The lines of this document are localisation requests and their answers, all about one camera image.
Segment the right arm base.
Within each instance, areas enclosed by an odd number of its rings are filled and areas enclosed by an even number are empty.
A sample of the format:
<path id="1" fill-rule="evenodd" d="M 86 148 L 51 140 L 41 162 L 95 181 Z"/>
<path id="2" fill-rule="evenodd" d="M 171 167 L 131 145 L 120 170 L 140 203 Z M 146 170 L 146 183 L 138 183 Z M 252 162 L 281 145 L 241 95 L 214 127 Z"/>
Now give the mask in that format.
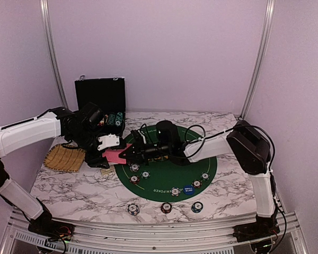
<path id="1" fill-rule="evenodd" d="M 274 215 L 271 217 L 260 217 L 257 215 L 255 219 L 255 222 L 240 224 L 234 227 L 233 237 L 237 239 L 237 242 L 269 237 L 280 232 L 277 219 Z"/>

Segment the red black chip stack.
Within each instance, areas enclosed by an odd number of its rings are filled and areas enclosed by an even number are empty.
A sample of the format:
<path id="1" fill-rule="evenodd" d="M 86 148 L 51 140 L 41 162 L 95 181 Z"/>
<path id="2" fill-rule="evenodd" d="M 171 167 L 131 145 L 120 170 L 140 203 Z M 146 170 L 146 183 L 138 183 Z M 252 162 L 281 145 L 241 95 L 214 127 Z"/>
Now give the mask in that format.
<path id="1" fill-rule="evenodd" d="M 161 205 L 161 212 L 164 214 L 168 214 L 172 211 L 172 204 L 169 202 L 165 202 Z"/>

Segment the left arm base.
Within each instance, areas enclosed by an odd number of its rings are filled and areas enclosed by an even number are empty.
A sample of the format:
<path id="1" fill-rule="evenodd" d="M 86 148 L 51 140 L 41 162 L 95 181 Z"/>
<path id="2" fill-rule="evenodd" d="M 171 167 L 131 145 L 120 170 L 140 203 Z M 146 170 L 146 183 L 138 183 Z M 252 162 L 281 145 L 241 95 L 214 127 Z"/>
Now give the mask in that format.
<path id="1" fill-rule="evenodd" d="M 70 240 L 73 236 L 74 225 L 55 221 L 52 219 L 52 215 L 48 211 L 44 211 L 35 220 L 30 220 L 28 230 L 33 233 L 50 237 L 52 240 L 56 240 L 58 238 Z"/>

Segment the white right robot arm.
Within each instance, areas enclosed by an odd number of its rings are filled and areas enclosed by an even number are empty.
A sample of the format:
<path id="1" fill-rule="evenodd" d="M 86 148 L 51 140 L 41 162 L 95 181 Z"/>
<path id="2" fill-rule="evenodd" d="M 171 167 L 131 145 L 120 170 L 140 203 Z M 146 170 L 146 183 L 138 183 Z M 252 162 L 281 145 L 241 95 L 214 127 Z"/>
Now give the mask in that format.
<path id="1" fill-rule="evenodd" d="M 248 174 L 255 194 L 257 217 L 252 233 L 263 237 L 272 229 L 270 217 L 276 210 L 273 199 L 275 188 L 269 171 L 274 148 L 264 131 L 239 120 L 230 129 L 220 133 L 188 140 L 180 137 L 178 127 L 171 121 L 160 121 L 155 126 L 156 142 L 138 130 L 132 130 L 133 143 L 119 154 L 129 164 L 143 164 L 158 156 L 168 156 L 177 165 L 188 165 L 203 159 L 233 153 L 242 170 Z"/>

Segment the dark chip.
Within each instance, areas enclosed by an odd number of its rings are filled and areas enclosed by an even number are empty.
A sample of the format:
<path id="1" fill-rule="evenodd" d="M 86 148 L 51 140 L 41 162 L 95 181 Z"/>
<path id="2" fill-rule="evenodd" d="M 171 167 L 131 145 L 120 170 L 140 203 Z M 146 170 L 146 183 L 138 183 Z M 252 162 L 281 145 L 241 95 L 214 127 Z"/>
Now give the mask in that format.
<path id="1" fill-rule="evenodd" d="M 192 186 L 193 186 L 194 188 L 200 188 L 200 187 L 202 186 L 202 181 L 196 179 L 196 180 L 194 180 L 194 181 L 192 182 Z"/>

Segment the blue small blind button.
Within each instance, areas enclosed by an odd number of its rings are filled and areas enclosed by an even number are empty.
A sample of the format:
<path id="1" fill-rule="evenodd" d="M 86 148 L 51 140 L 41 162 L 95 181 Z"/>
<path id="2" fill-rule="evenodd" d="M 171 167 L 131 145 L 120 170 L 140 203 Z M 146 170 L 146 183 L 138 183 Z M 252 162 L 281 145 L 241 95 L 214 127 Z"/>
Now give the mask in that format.
<path id="1" fill-rule="evenodd" d="M 193 195 L 196 191 L 193 185 L 185 185 L 182 190 L 184 194 L 189 196 Z"/>

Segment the red-backed card deck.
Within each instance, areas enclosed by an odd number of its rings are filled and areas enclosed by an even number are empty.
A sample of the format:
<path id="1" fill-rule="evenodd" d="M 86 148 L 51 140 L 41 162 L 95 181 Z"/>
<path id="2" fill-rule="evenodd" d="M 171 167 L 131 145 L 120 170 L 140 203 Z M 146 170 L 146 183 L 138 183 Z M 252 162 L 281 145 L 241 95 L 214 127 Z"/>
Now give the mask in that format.
<path id="1" fill-rule="evenodd" d="M 112 150 L 106 149 L 102 154 L 103 157 L 106 157 L 108 163 L 110 164 L 122 164 L 125 165 L 127 163 L 126 159 L 120 158 L 119 154 L 122 153 L 123 150 Z"/>

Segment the green chip group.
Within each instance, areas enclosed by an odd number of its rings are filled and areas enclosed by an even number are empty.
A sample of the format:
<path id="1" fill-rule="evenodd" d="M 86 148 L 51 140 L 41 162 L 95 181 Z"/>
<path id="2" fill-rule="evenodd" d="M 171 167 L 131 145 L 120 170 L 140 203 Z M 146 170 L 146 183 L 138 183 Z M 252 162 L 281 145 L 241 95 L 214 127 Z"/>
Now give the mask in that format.
<path id="1" fill-rule="evenodd" d="M 142 179 L 148 179 L 150 178 L 151 174 L 149 171 L 143 171 L 140 176 Z"/>

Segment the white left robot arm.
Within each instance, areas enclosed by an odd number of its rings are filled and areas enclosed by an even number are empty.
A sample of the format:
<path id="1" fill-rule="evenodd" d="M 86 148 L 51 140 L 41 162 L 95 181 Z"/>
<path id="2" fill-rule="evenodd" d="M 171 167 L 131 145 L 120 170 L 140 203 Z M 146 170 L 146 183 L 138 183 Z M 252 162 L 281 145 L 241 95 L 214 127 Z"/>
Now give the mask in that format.
<path id="1" fill-rule="evenodd" d="M 13 166 L 13 159 L 9 156 L 24 156 L 17 161 L 19 169 L 23 166 L 34 168 L 41 161 L 46 143 L 64 137 L 86 152 L 85 162 L 90 167 L 106 166 L 108 162 L 102 156 L 98 135 L 98 123 L 102 119 L 102 111 L 94 104 L 87 104 L 79 111 L 57 107 L 27 120 L 0 126 L 0 196 L 22 210 L 28 218 L 36 220 L 35 226 L 44 235 L 54 234 L 56 223 L 47 217 L 47 209 L 13 179 L 18 174 L 5 167 Z"/>

